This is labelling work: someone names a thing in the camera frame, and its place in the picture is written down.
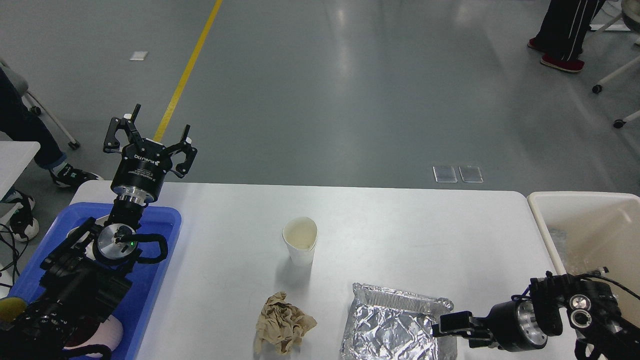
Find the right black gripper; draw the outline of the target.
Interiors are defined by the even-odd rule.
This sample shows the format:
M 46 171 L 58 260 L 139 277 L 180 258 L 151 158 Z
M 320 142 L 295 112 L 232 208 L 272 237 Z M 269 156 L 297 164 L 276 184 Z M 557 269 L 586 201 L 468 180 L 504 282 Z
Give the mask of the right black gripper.
M 468 338 L 471 349 L 486 347 L 510 353 L 541 350 L 548 341 L 530 300 L 496 304 L 484 318 L 475 317 L 470 311 L 441 315 L 432 325 L 432 336 Z

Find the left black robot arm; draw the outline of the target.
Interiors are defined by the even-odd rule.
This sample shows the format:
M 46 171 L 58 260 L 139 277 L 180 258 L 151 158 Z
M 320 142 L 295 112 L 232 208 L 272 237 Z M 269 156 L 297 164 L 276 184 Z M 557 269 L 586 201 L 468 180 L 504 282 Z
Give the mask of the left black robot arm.
M 71 348 L 73 335 L 105 323 L 133 286 L 134 266 L 157 265 L 170 255 L 162 234 L 140 232 L 144 210 L 158 200 L 168 173 L 184 178 L 198 150 L 190 125 L 174 145 L 142 137 L 135 126 L 141 106 L 130 116 L 113 117 L 103 152 L 121 156 L 110 189 L 116 198 L 103 223 L 88 217 L 71 230 L 39 265 L 42 294 L 19 313 L 1 321 L 3 360 L 69 360 L 98 354 L 112 357 L 105 344 Z

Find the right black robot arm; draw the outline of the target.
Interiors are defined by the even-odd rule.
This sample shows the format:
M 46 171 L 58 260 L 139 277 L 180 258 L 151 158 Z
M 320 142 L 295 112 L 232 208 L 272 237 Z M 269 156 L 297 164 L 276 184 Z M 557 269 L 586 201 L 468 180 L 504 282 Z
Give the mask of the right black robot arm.
M 432 336 L 460 337 L 470 348 L 487 347 L 521 353 L 543 349 L 551 337 L 563 333 L 560 310 L 576 332 L 578 360 L 637 360 L 639 328 L 624 319 L 611 285 L 631 294 L 626 286 L 606 277 L 606 267 L 578 275 L 534 277 L 526 290 L 494 305 L 487 316 L 470 311 L 444 314 L 431 328 Z

